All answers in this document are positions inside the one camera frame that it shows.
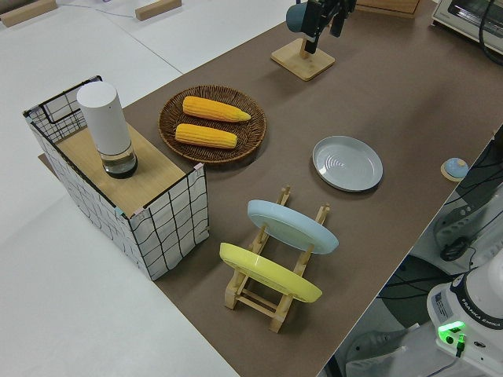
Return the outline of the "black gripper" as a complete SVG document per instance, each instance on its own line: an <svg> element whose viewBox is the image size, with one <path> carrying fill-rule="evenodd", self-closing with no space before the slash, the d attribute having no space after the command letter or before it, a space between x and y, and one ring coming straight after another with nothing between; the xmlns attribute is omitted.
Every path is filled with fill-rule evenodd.
<svg viewBox="0 0 503 377"><path fill-rule="evenodd" d="M316 52L320 19L332 19L330 35L339 38L344 22L354 12L355 6L355 0L309 0L303 18L303 33L306 35L303 50L306 53Z"/></svg>

